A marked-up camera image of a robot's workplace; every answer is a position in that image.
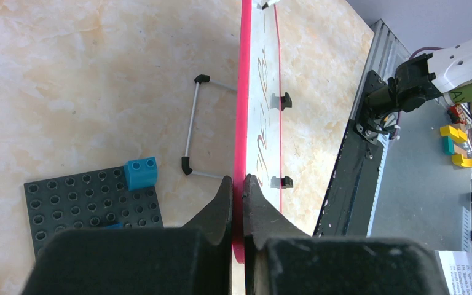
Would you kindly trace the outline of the white marker pen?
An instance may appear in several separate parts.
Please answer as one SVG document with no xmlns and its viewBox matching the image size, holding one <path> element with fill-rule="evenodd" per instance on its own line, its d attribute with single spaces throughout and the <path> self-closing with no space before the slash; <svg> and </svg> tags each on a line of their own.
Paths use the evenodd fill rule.
<svg viewBox="0 0 472 295">
<path fill-rule="evenodd" d="M 280 0 L 266 0 L 265 3 L 261 6 L 262 10 L 265 10 L 268 7 L 274 6 L 276 3 L 278 3 Z"/>
</svg>

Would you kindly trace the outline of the pink framed whiteboard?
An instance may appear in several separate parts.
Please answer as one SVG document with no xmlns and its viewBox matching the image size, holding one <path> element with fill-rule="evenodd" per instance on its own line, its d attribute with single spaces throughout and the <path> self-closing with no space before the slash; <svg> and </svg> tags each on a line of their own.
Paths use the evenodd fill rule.
<svg viewBox="0 0 472 295">
<path fill-rule="evenodd" d="M 244 244 L 242 197 L 247 175 L 257 178 L 265 199 L 281 211 L 281 191 L 293 181 L 282 175 L 281 115 L 292 106 L 281 92 L 281 49 L 276 5 L 242 1 L 238 84 L 231 87 L 200 74 L 195 78 L 196 102 L 202 84 L 215 84 L 237 94 L 233 166 L 234 212 L 232 249 L 238 263 L 248 262 L 251 247 Z"/>
</svg>

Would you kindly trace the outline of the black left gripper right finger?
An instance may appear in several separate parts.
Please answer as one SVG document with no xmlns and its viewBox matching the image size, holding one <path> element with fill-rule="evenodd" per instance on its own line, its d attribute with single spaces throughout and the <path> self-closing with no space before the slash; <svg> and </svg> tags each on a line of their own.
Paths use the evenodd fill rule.
<svg viewBox="0 0 472 295">
<path fill-rule="evenodd" d="M 311 237 L 243 187 L 247 294 L 447 294 L 431 251 L 394 238 Z"/>
</svg>

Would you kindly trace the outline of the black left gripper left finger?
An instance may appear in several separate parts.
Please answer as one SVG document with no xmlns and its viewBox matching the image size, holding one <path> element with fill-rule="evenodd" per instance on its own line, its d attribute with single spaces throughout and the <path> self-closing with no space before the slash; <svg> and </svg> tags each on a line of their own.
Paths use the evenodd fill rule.
<svg viewBox="0 0 472 295">
<path fill-rule="evenodd" d="M 56 234 L 24 294 L 229 294 L 233 184 L 181 227 Z"/>
</svg>

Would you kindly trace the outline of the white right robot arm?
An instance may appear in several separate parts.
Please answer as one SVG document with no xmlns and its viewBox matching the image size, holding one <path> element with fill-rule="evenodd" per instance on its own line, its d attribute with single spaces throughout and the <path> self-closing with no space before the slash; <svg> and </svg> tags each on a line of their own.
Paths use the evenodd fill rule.
<svg viewBox="0 0 472 295">
<path fill-rule="evenodd" d="M 472 101 L 472 39 L 409 59 L 389 86 L 393 111 L 411 112 L 441 96 L 450 105 Z"/>
</svg>

